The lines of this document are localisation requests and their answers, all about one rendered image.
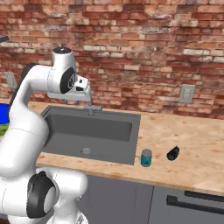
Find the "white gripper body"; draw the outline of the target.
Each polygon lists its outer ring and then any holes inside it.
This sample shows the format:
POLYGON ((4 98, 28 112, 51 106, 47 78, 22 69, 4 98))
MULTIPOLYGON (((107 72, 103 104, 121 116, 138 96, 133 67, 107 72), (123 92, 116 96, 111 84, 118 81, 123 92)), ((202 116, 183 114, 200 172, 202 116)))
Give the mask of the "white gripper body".
POLYGON ((79 102, 90 102, 91 101, 91 87, 87 87, 84 91, 75 91, 72 88, 66 94, 55 94, 55 93, 47 93, 49 98, 53 99, 62 99, 62 100, 75 100, 79 102))

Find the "grey sink faucet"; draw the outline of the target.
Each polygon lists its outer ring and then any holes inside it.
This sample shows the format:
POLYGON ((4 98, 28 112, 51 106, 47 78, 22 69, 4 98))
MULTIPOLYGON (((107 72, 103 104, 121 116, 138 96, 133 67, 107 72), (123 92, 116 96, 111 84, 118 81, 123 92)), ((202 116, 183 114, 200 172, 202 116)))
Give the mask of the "grey sink faucet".
POLYGON ((90 116, 93 116, 95 114, 95 111, 102 111, 102 105, 94 105, 92 101, 89 101, 88 105, 84 106, 84 109, 87 110, 90 116))

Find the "grey kitchen sink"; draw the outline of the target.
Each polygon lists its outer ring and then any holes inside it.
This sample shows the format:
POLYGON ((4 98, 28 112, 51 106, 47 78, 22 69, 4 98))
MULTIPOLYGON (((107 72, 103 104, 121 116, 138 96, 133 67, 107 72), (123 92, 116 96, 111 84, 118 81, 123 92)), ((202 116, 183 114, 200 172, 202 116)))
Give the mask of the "grey kitchen sink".
POLYGON ((134 164, 139 114, 49 106, 41 115, 49 127, 44 152, 134 164))

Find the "blue tray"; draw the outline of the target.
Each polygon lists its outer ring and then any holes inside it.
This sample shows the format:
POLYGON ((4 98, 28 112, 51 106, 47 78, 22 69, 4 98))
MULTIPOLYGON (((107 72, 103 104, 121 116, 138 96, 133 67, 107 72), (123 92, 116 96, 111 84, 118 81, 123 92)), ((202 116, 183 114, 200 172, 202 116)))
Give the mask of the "blue tray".
POLYGON ((8 103, 0 103, 0 124, 7 124, 9 122, 8 108, 8 103))

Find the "teal can with grey lid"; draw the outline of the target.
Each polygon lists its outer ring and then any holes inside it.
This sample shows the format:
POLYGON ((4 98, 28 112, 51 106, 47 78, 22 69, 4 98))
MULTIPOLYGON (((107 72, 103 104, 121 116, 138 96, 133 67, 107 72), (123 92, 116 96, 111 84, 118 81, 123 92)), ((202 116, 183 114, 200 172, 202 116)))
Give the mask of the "teal can with grey lid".
POLYGON ((141 165, 149 167, 151 165, 152 151, 149 149, 143 149, 141 154, 141 165))

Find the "grey cupboard door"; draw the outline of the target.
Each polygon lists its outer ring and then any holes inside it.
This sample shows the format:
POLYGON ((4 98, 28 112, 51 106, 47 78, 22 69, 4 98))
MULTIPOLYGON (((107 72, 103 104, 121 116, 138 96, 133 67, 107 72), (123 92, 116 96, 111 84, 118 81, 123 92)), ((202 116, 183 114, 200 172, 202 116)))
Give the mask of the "grey cupboard door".
POLYGON ((78 201, 89 224, 148 224, 153 186, 88 176, 78 201))

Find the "dark green oval vegetable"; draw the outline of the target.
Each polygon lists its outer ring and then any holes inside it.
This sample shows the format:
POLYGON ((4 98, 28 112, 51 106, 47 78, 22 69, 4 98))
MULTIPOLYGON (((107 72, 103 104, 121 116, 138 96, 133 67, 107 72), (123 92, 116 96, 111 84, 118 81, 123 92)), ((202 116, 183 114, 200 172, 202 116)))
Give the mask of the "dark green oval vegetable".
POLYGON ((179 155, 179 147, 178 146, 175 146, 172 150, 170 150, 168 153, 167 153, 167 158, 170 160, 170 161, 173 161, 175 160, 179 155))

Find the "grey drawer front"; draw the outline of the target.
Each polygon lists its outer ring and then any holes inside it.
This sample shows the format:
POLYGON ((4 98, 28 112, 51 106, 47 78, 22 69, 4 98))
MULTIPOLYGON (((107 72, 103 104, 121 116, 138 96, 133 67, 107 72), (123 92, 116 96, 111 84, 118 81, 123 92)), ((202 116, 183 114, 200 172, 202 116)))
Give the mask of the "grey drawer front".
POLYGON ((183 190, 155 186, 149 224, 224 224, 224 214, 202 212, 166 204, 166 197, 171 195, 177 197, 178 201, 224 209, 224 202, 186 197, 184 193, 183 190))

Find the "grey wall socket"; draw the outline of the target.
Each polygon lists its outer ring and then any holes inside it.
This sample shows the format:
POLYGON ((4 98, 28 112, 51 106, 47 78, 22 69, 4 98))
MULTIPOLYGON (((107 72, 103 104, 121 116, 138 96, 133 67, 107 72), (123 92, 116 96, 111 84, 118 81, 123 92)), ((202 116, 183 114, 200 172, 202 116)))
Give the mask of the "grey wall socket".
POLYGON ((194 85, 183 84, 180 90, 179 102, 181 103, 191 103, 194 94, 194 85))
POLYGON ((7 80, 7 83, 9 85, 10 88, 16 88, 17 87, 17 83, 16 83, 16 79, 15 79, 15 76, 14 76, 14 73, 12 72, 4 72, 3 73, 6 80, 7 80))

